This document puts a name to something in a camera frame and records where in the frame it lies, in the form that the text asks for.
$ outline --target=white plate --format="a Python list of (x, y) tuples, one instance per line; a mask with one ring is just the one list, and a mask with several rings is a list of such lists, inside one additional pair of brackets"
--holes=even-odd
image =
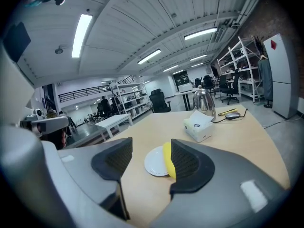
[(162, 146), (151, 150), (144, 159), (144, 167), (153, 176), (166, 176), (168, 171), (163, 157)]

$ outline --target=brick wall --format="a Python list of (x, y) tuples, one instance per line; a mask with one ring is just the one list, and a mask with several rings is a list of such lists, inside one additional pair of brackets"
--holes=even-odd
[(221, 58), (228, 52), (228, 47), (232, 47), (238, 42), (238, 36), (249, 38), (253, 35), (258, 36), (259, 39), (264, 37), (262, 39), (264, 41), (278, 33), (289, 37), (294, 45), (300, 77), (299, 96), (304, 98), (304, 46), (287, 11), (276, 0), (261, 0), (238, 33), (217, 58)]

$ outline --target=red logo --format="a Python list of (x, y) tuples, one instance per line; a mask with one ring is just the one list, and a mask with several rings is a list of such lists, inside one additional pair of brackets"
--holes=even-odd
[(271, 41), (270, 41), (270, 44), (271, 44), (271, 48), (272, 48), (273, 50), (275, 50), (275, 48), (276, 48), (276, 43), (275, 43), (273, 40), (271, 40)]

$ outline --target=refrigerator door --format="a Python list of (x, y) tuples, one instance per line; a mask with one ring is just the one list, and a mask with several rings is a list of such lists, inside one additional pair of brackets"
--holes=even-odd
[(272, 110), (285, 118), (290, 117), (291, 84), (273, 82), (274, 99)]
[[(271, 41), (273, 41), (275, 48), (271, 47)], [(268, 40), (264, 41), (264, 45), (271, 66), (272, 80), (290, 84), (291, 75), (288, 54), (281, 35), (277, 34), (269, 38)]]

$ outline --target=white refrigerator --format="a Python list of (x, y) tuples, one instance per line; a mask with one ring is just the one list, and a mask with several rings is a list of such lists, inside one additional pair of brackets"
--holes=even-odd
[(298, 106), (299, 73), (291, 41), (277, 34), (264, 41), (273, 80), (273, 106), (285, 118), (296, 114)]

